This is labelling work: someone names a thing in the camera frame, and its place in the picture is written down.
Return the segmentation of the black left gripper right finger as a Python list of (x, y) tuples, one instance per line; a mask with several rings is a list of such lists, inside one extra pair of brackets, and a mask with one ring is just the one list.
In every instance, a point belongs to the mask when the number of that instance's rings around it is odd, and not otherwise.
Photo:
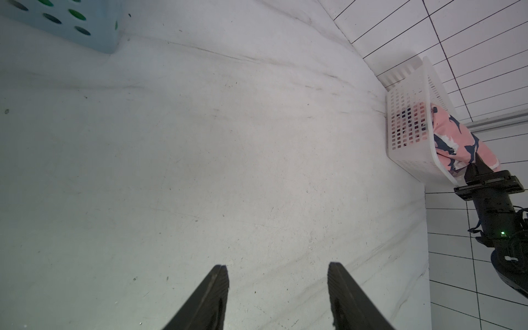
[(395, 329), (341, 263), (329, 264), (327, 285), (336, 330)]

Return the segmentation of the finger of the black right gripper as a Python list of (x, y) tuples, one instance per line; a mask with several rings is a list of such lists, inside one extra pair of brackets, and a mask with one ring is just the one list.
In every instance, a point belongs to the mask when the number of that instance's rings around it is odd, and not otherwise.
[(481, 156), (476, 153), (474, 162), (466, 168), (464, 180), (466, 182), (476, 182), (486, 175), (491, 175), (493, 170), (482, 160)]

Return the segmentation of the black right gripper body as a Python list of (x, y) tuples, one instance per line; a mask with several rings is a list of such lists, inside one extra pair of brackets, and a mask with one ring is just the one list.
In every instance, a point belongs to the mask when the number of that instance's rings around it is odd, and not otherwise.
[(478, 223), (469, 232), (480, 235), (479, 243), (488, 248), (503, 248), (513, 240), (527, 238), (527, 221), (510, 199), (511, 195), (525, 191), (516, 176), (507, 170), (467, 170), (464, 180), (466, 185), (455, 188), (455, 194), (474, 204)]

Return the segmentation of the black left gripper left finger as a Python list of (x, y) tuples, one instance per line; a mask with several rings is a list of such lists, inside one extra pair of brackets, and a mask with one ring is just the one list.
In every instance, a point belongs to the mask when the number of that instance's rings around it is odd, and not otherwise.
[(228, 268), (215, 265), (163, 330), (222, 330), (229, 285)]

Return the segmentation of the pink shark print shorts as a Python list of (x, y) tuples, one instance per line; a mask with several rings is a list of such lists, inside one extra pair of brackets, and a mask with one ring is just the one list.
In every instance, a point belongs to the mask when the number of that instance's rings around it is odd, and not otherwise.
[(432, 136), (440, 163), (455, 177), (474, 162), (476, 153), (494, 172), (501, 169), (499, 159), (484, 142), (447, 110), (434, 103), (430, 105), (431, 134), (428, 132), (424, 103), (403, 109), (390, 118), (389, 147), (393, 150), (415, 146)]

